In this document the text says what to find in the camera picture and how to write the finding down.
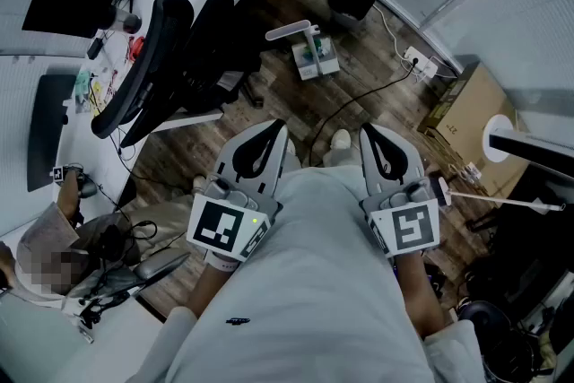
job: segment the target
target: shoe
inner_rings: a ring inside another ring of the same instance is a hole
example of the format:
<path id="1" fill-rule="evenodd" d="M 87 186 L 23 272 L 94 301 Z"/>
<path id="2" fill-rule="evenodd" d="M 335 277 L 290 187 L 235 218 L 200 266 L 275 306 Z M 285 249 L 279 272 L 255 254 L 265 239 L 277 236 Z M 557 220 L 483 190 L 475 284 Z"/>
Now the shoe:
<path id="1" fill-rule="evenodd" d="M 287 143 L 287 152 L 290 153 L 291 155 L 297 156 L 297 151 L 295 151 L 295 144 L 291 139 Z"/>
<path id="2" fill-rule="evenodd" d="M 345 150 L 351 148 L 351 135 L 346 129 L 339 129 L 331 139 L 331 150 Z"/>
<path id="3" fill-rule="evenodd" d="M 207 179 L 201 174 L 197 174 L 194 177 L 193 188 L 191 189 L 191 195 L 196 193 L 203 194 L 205 192 L 205 186 L 207 185 Z"/>

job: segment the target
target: cable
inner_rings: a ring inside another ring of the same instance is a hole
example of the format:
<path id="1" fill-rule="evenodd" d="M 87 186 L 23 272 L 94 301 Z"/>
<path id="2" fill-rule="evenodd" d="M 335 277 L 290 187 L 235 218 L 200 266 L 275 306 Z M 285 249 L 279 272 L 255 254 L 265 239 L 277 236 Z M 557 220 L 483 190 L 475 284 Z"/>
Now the cable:
<path id="1" fill-rule="evenodd" d="M 106 259 L 105 259 L 105 258 L 102 258 L 102 259 L 101 259 L 101 263 L 103 264 L 103 270 L 104 270 L 104 271 L 103 271 L 103 273 L 100 275 L 100 278 L 98 279 L 98 282 L 96 283 L 96 285 L 95 285 L 93 288 L 91 288 L 91 291 L 90 291 L 90 295 L 91 295 L 91 296 L 96 295 L 96 294 L 100 291 L 100 289 L 106 285 L 106 281 L 108 280 L 108 274 L 109 274 L 109 273 L 119 270 L 122 266 L 124 266 L 124 265 L 126 264 L 126 262 L 124 261 L 124 259 L 126 258 L 127 254 L 129 254 L 129 252 L 130 252 L 130 251 L 134 248 L 134 246 L 135 246 L 135 236 L 134 236 L 134 234 L 133 234 L 133 228 L 134 228 L 134 227 L 132 227 L 132 228 L 129 230 L 129 231 L 132 232 L 132 234 L 130 235 L 130 237 L 131 237 L 131 239 L 132 239 L 132 245 L 124 252 L 124 254 L 122 255 L 122 257 L 118 260 L 118 261 L 121 261 L 121 264 L 120 264 L 119 266 L 115 266 L 115 267 L 110 268 L 110 269 L 107 270 L 107 269 L 106 269 Z"/>
<path id="2" fill-rule="evenodd" d="M 91 96 L 93 97 L 93 100 L 94 100 L 94 102 L 95 102 L 96 110 L 98 110 L 98 113 L 101 114 L 100 107 L 98 107 L 98 102 L 96 101 L 96 95 L 95 95 L 95 93 L 94 93 L 94 91 L 93 91 L 93 88 L 91 87 L 91 80 L 89 81 L 89 85 L 90 85 Z M 174 186 L 173 184 L 170 184 L 169 182 L 163 182 L 163 181 L 161 181 L 161 180 L 155 180 L 155 179 L 153 179 L 153 178 L 144 178 L 144 177 L 142 177 L 142 176 L 138 176 L 137 174 L 135 174 L 133 171 L 131 171 L 131 170 L 127 167 L 127 165 L 126 165 L 124 159 L 122 158 L 121 150 L 120 150 L 119 147 L 116 145 L 116 141 L 114 141 L 114 138 L 113 138 L 112 135 L 109 135 L 109 140 L 111 141 L 112 144 L 114 144 L 114 148 L 115 148 L 115 150 L 116 150 L 117 157 L 119 158 L 119 161 L 122 163 L 122 166 L 126 169 L 126 171 L 129 173 L 130 176 L 134 176 L 135 178 L 139 178 L 140 180 L 147 180 L 148 182 L 153 182 L 153 183 L 155 183 L 155 184 L 162 184 L 162 185 L 165 186 L 165 187 L 176 188 L 176 189 L 178 189 L 178 190 L 181 190 L 181 191 L 182 191 L 183 193 L 185 193 L 185 194 L 189 194 L 189 193 L 190 193 L 190 190 L 187 190 L 187 189 L 185 189 L 185 188 L 183 188 L 183 187 L 180 187 L 180 186 Z"/>
<path id="3" fill-rule="evenodd" d="M 158 226 L 154 221 L 141 221 L 141 222 L 137 223 L 136 225 L 132 226 L 132 230 L 135 227 L 145 227 L 146 225 L 153 225 L 153 227 L 155 227 L 153 230 L 153 234 L 151 236 L 134 236 L 133 237 L 134 239 L 143 239 L 144 241 L 148 241 L 148 240 L 154 238 L 155 235 L 158 234 Z"/>
<path id="4" fill-rule="evenodd" d="M 176 188 L 177 190 L 181 190 L 183 193 L 185 194 L 189 194 L 190 190 L 187 190 L 181 186 L 174 186 L 173 184 L 170 184 L 169 182 L 163 182 L 162 180 L 155 180 L 154 178 L 145 178 L 142 176 L 138 176 L 137 174 L 135 174 L 131 169 L 129 169 L 126 165 L 126 163 L 124 162 L 124 159 L 122 158 L 119 149 L 116 146 L 116 142 L 114 141 L 113 137 L 110 136 L 109 139 L 111 139 L 111 142 L 114 144 L 114 147 L 116 147 L 116 153 L 117 153 L 117 157 L 119 158 L 119 161 L 122 163 L 122 166 L 126 169 L 127 172 L 129 172 L 130 176 L 134 176 L 135 178 L 139 178 L 140 180 L 147 180 L 148 182 L 153 182 L 155 184 L 161 184 L 165 187 L 171 187 L 171 188 Z"/>
<path id="5" fill-rule="evenodd" d="M 402 82 L 403 80 L 405 80 L 406 78 L 408 78 L 408 76 L 411 74 L 411 72 L 413 71 L 414 67 L 416 66 L 416 63 L 414 63 L 411 68 L 408 70 L 408 72 L 406 73 L 406 75 L 404 77 L 399 78 L 398 80 L 394 80 L 393 82 L 387 83 L 386 85 L 380 86 L 378 88 L 375 88 L 374 90 L 370 90 L 367 91 L 365 93 L 363 93 L 360 96 L 357 96 L 356 98 L 353 98 L 351 100 L 349 100 L 348 102 L 345 102 L 343 104 L 343 106 L 341 106 L 333 115 L 329 116 L 324 122 L 323 125 L 321 125 L 321 127 L 319 128 L 319 130 L 317 131 L 317 134 L 315 135 L 315 137 L 313 138 L 313 141 L 311 142 L 311 146 L 309 147 L 309 166 L 311 166 L 311 154 L 313 153 L 313 146 L 315 145 L 315 142 L 317 141 L 319 135 L 321 134 L 321 131 L 323 131 L 323 128 L 325 127 L 325 125 L 328 123 L 328 121 L 333 118 L 334 116 L 336 116 L 339 112 L 341 112 L 341 110 L 343 110 L 345 107 L 347 107 L 349 104 L 351 104 L 352 102 L 355 102 L 356 100 L 359 100 L 360 98 L 364 97 L 364 96 L 368 96 L 370 94 L 372 94 L 373 92 L 376 91 L 381 91 L 384 90 L 385 88 L 388 88 L 391 85 L 394 85 L 395 83 L 399 83 Z"/>
<path id="6" fill-rule="evenodd" d="M 177 237 L 175 237 L 174 239 L 172 239 L 167 245 L 165 245 L 163 248 L 156 250 L 155 252 L 152 252 L 148 258 L 150 258 L 151 256 L 153 256 L 154 254 L 157 254 L 158 252 L 162 252 L 163 250 L 169 248 L 174 242 L 176 242 L 178 239 L 180 239 L 183 235 L 185 235 L 187 233 L 187 231 L 182 231 Z"/>
<path id="7" fill-rule="evenodd" d="M 381 18 L 383 19 L 383 23 L 385 24 L 385 28 L 387 29 L 388 35 L 390 35 L 390 36 L 393 38 L 393 42 L 394 42 L 394 44 L 395 44 L 395 53 L 396 53 L 396 55 L 398 56 L 398 58 L 401 60 L 401 66 L 403 67 L 403 69 L 404 69 L 405 71 L 408 71 L 409 69 L 404 66 L 404 61 L 407 61 L 407 62 L 409 62 L 409 63 L 410 63 L 410 61 L 409 61 L 408 59 L 404 58 L 404 57 L 401 55 L 401 53 L 398 52 L 398 49 L 396 48 L 396 37 L 395 37 L 395 35 L 393 34 L 393 32 L 391 32 L 391 30 L 388 28 L 387 19 L 385 18 L 385 15 L 383 14 L 382 10 L 380 10 L 376 5 L 373 5 L 373 8 L 380 13 Z M 438 57 L 436 57 L 436 56 L 432 56 L 432 57 L 429 59 L 429 62 L 432 61 L 433 59 L 436 59 L 440 64 L 443 64 L 443 65 L 445 65 L 446 67 L 448 67 L 448 68 L 453 72 L 453 74 L 454 74 L 454 75 L 435 74 L 435 76 L 437 76 L 437 77 L 443 77 L 443 78 L 452 78 L 452 79 L 458 78 L 458 76 L 457 76 L 457 71 L 456 71 L 455 69 L 453 69 L 453 67 L 452 67 L 451 65 L 447 64 L 447 63 L 444 62 L 442 59 L 440 59 L 440 58 L 438 58 Z M 416 76 L 417 82 L 421 82 L 422 80 L 424 80 L 424 79 L 426 78 L 426 75 L 425 75 L 421 80 L 419 80 L 419 77 L 421 76 L 421 74 L 424 74 L 424 69 L 422 69 L 422 70 L 419 71 L 419 72 L 416 72 L 416 71 L 415 71 L 415 72 L 413 72 L 413 74 Z"/>
<path id="8" fill-rule="evenodd" d="M 83 173 L 83 175 L 84 175 L 88 180 L 90 180 L 90 181 L 93 183 L 93 185 L 98 188 L 98 190 L 100 191 L 100 193 L 101 193 L 102 195 L 104 195 L 104 196 L 116 207 L 116 209 L 117 209 L 118 211 L 121 212 L 121 214 L 124 216 L 124 218 L 125 218 L 129 223 L 131 223 L 130 218 L 127 217 L 127 214 L 122 211 L 122 208 L 119 207 L 119 205 L 111 198 L 111 196 L 109 196 L 106 192 L 104 192 L 104 187 L 103 187 L 101 184 L 98 184 L 98 182 L 96 182 L 93 178 L 91 178 L 91 177 L 90 177 L 88 174 L 86 174 L 85 172 Z"/>
<path id="9" fill-rule="evenodd" d="M 119 126 L 117 127 L 117 130 L 118 130 L 117 139 L 119 139 L 119 133 L 122 133 L 124 136 L 127 135 L 126 131 L 124 131 L 124 130 L 123 130 L 122 128 L 120 128 Z M 124 160 L 124 161 L 130 161 L 130 160 L 132 160 L 132 159 L 135 157 L 135 145 L 132 145 L 131 147 L 134 149 L 134 152 L 132 153 L 132 156 L 129 157 L 129 158 L 124 158 L 124 157 L 122 156 L 122 160 Z M 117 149 L 117 152 L 121 155 L 121 154 L 122 154 L 122 149 L 121 149 L 121 148 Z"/>

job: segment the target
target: white cable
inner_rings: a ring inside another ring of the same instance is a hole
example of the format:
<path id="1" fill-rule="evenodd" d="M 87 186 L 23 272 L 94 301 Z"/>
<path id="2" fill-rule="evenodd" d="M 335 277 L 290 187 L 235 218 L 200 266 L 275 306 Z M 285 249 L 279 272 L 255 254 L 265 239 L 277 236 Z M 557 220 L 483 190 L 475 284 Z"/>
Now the white cable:
<path id="1" fill-rule="evenodd" d="M 406 66 L 404 65 L 404 61 L 406 61 L 407 63 L 409 63 L 409 64 L 411 65 L 411 68 L 414 67 L 414 64 L 411 63 L 411 61 L 409 61 L 408 59 L 406 59 L 405 57 L 403 57 L 403 56 L 398 52 L 398 48 L 396 47 L 396 37 L 395 37 L 395 34 L 393 34 L 393 32 L 391 32 L 391 30 L 389 29 L 388 24 L 387 24 L 387 19 L 385 18 L 385 14 L 384 14 L 383 11 L 382 11 L 380 8 L 378 8 L 375 4 L 373 5 L 373 8 L 380 13 L 380 17 L 383 19 L 383 24 L 385 24 L 385 29 L 387 29 L 388 35 L 390 35 L 390 36 L 393 38 L 393 44 L 394 44 L 394 46 L 395 46 L 395 53 L 396 53 L 396 55 L 398 56 L 398 58 L 401 60 L 401 61 L 400 61 L 400 62 L 401 62 L 401 67 L 403 67 L 403 69 L 404 69 L 405 71 L 407 71 L 407 72 L 410 71 L 411 69 L 409 69 L 408 67 L 406 67 Z M 416 71 L 413 69 L 412 74 L 415 76 L 417 83 L 418 83 L 418 82 L 422 82 L 422 80 L 424 80 L 424 79 L 426 78 L 427 75 L 424 73 L 425 69 L 426 69 L 426 66 L 425 66 L 421 71 L 419 71 L 419 72 L 416 72 Z"/>
<path id="2" fill-rule="evenodd" d="M 455 72 L 455 69 L 453 69 L 449 64 L 447 64 L 445 61 L 443 61 L 441 58 L 433 55 L 430 57 L 429 62 L 432 60 L 436 60 L 439 64 L 444 65 L 445 67 L 448 67 L 451 71 Z M 441 74 L 435 74 L 435 76 L 437 77 L 442 77 L 442 78 L 451 78 L 451 79 L 457 79 L 458 77 L 456 75 L 441 75 Z"/>

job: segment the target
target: black trash can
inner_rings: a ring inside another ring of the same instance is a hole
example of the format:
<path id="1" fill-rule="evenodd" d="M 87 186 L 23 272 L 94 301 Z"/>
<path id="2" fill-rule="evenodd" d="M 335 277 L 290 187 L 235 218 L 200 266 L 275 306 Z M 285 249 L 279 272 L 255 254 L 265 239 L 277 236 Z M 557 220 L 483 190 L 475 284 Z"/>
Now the black trash can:
<path id="1" fill-rule="evenodd" d="M 335 21 L 348 29 L 357 28 L 375 0 L 328 0 Z"/>

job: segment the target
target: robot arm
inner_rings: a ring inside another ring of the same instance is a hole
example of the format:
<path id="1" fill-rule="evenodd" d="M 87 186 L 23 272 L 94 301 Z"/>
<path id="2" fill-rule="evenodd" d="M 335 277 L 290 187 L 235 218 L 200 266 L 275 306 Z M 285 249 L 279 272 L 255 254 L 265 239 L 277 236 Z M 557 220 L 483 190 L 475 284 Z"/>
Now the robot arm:
<path id="1" fill-rule="evenodd" d="M 281 120 L 251 126 L 230 139 L 205 193 L 195 198 L 187 240 L 245 261 L 282 209 L 274 191 L 288 141 Z M 370 195 L 361 208 L 385 254 L 439 244 L 439 208 L 415 147 L 389 129 L 365 124 L 361 156 Z"/>
<path id="2" fill-rule="evenodd" d="M 385 255 L 437 246 L 439 205 L 416 148 L 394 131 L 371 123 L 362 126 L 360 139 L 369 192 L 361 208 Z"/>

